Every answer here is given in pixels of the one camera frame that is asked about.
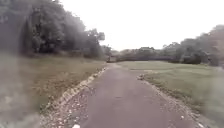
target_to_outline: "green lawn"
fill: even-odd
[[[38,112],[105,66],[102,61],[56,56],[24,58],[4,54],[0,59],[0,98],[12,99],[15,105],[10,106],[22,104],[18,108]]]
[[[193,111],[224,126],[224,70],[205,65],[160,61],[121,62],[132,70],[146,71],[145,80],[182,100]]]

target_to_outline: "treeline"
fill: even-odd
[[[0,0],[0,50],[23,55],[99,57],[104,33],[86,30],[82,20],[58,0]]]
[[[163,60],[172,63],[200,64],[218,66],[224,61],[224,26],[216,26],[209,33],[194,39],[173,42],[161,50],[150,47],[123,50],[118,61]]]

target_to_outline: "sky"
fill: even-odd
[[[61,0],[116,50],[180,42],[224,24],[222,0]]]

